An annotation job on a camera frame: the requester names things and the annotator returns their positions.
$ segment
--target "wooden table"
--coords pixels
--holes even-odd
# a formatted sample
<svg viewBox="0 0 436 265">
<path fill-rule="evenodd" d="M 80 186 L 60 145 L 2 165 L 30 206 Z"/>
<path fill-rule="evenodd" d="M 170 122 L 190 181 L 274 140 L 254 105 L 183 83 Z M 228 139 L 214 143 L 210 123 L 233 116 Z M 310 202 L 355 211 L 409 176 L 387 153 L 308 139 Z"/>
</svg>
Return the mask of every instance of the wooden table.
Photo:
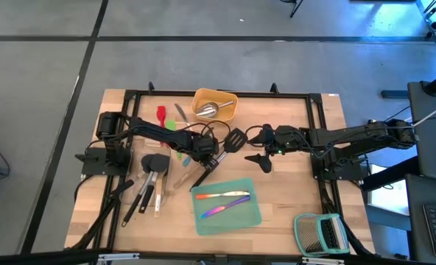
<svg viewBox="0 0 436 265">
<path fill-rule="evenodd" d="M 125 90 L 106 90 L 99 112 L 120 111 L 124 92 Z M 330 130 L 345 127 L 339 96 L 323 94 L 322 97 L 327 127 Z M 185 127 L 185 124 L 174 103 L 183 107 L 189 121 L 193 123 L 198 120 L 190 111 L 191 101 L 190 96 L 142 96 L 138 116 L 157 124 L 157 106 L 164 105 L 167 112 L 166 120 L 174 119 L 179 129 Z M 315 121 L 318 121 L 316 106 L 314 113 Z M 252 125 L 263 123 L 269 123 L 274 128 L 284 124 L 309 127 L 305 102 L 301 99 L 240 98 L 236 117 L 230 126 L 246 130 Z M 220 138 L 223 134 L 224 130 L 217 128 L 217 137 Z M 143 138 L 135 137 L 133 148 L 139 150 L 144 144 Z M 309 154 L 293 152 L 276 155 L 272 158 L 273 171 L 265 174 L 259 165 L 244 159 L 244 156 L 255 155 L 257 152 L 262 154 L 263 149 L 246 144 L 236 154 L 229 154 L 203 185 L 252 177 L 262 215 L 260 225 L 213 236 L 199 236 L 195 230 L 189 188 L 201 172 L 174 190 L 173 183 L 193 165 L 183 167 L 182 161 L 172 154 L 172 170 L 166 187 L 167 201 L 161 208 L 161 216 L 155 218 L 153 209 L 148 209 L 145 214 L 136 211 L 126 227 L 118 226 L 114 250 L 301 255 L 295 242 L 293 220 L 302 213 L 321 213 L 320 195 L 317 182 L 313 178 Z M 105 181 L 105 176 L 94 176 L 80 188 L 66 238 L 66 247 L 77 243 L 97 218 Z M 348 181 L 339 181 L 338 184 L 346 222 L 364 246 L 373 252 L 361 191 Z M 122 223 L 129 207 L 122 204 L 119 224 Z M 105 224 L 101 247 L 106 245 L 110 220 L 108 219 Z"/>
</svg>

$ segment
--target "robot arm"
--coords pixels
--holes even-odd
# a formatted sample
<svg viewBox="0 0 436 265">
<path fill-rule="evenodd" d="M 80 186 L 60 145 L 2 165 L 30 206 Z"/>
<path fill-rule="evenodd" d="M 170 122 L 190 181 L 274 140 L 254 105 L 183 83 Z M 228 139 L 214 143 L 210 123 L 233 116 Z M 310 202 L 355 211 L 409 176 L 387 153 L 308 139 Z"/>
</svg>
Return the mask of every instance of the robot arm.
<svg viewBox="0 0 436 265">
<path fill-rule="evenodd" d="M 345 143 L 351 145 L 335 147 L 336 144 Z M 407 122 L 395 119 L 341 130 L 295 128 L 288 125 L 274 130 L 265 124 L 259 134 L 249 140 L 249 144 L 261 144 L 264 147 L 264 156 L 257 154 L 246 159 L 258 163 L 266 173 L 272 168 L 269 156 L 302 151 L 310 152 L 313 158 L 320 160 L 327 172 L 337 175 L 347 164 L 360 162 L 360 155 L 385 147 L 410 148 L 415 144 L 415 134 Z"/>
<path fill-rule="evenodd" d="M 124 121 L 130 122 L 130 128 L 121 131 L 119 128 L 123 128 Z M 188 130 L 168 130 L 139 117 L 128 117 L 120 112 L 100 114 L 95 134 L 99 141 L 105 143 L 105 148 L 87 148 L 84 154 L 76 155 L 76 158 L 84 163 L 82 173 L 85 175 L 126 175 L 132 149 L 130 146 L 123 146 L 122 139 L 134 135 L 165 143 L 173 150 L 185 153 L 201 164 L 209 163 L 219 150 L 218 140 L 215 137 Z"/>
</svg>

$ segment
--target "chair leg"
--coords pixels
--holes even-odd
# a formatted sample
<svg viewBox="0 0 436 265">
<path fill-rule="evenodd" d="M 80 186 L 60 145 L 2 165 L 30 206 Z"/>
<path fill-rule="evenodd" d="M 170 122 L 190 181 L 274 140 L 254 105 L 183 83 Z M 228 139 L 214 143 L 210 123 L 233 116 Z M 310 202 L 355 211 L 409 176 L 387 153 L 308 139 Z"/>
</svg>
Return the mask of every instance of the chair leg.
<svg viewBox="0 0 436 265">
<path fill-rule="evenodd" d="M 427 13 L 427 11 L 430 10 L 431 7 L 433 7 L 435 3 L 436 3 L 436 0 L 432 0 L 432 2 L 426 7 L 426 9 L 423 11 L 423 13 Z"/>
<path fill-rule="evenodd" d="M 297 12 L 302 2 L 303 0 L 300 0 L 300 2 L 298 2 L 298 0 L 295 0 L 295 5 L 293 6 L 293 10 L 292 10 L 292 14 L 290 14 L 290 18 L 293 18 L 293 15 Z"/>
<path fill-rule="evenodd" d="M 436 7 L 431 9 L 431 11 L 429 11 L 429 13 L 427 13 L 427 15 L 424 17 L 424 19 L 429 20 L 431 18 L 431 16 L 434 15 L 435 12 L 436 12 Z"/>
</svg>

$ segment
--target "teal grater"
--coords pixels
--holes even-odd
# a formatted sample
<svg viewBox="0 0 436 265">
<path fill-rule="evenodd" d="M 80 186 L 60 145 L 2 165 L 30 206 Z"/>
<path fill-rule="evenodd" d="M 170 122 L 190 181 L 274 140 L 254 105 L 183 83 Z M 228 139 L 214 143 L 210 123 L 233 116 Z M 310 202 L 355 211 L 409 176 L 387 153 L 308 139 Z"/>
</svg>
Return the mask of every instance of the teal grater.
<svg viewBox="0 0 436 265">
<path fill-rule="evenodd" d="M 349 253 L 349 243 L 339 214 L 305 213 L 294 223 L 298 248 L 306 257 Z"/>
</svg>

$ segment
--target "concrete floor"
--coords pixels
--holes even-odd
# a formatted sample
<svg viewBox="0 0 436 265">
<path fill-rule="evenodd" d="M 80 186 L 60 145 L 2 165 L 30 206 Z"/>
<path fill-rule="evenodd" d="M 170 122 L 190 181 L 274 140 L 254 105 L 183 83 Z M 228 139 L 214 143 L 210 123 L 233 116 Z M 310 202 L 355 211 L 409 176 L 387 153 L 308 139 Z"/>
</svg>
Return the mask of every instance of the concrete floor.
<svg viewBox="0 0 436 265">
<path fill-rule="evenodd" d="M 100 0 L 0 0 L 0 35 L 90 35 Z M 278 0 L 110 0 L 101 36 L 424 36 L 415 3 Z M 0 255 L 19 242 L 66 105 L 86 42 L 0 42 L 0 150 L 13 173 L 0 181 Z M 348 126 L 385 119 L 407 100 L 384 100 L 384 89 L 436 77 L 436 45 L 427 42 L 97 42 L 41 222 L 34 251 L 61 250 L 81 163 L 74 154 L 89 142 L 104 89 L 221 88 L 339 93 Z M 409 112 L 400 115 L 409 117 Z M 391 166 L 415 150 L 384 149 L 370 162 Z M 372 226 L 377 252 L 403 233 Z"/>
</svg>

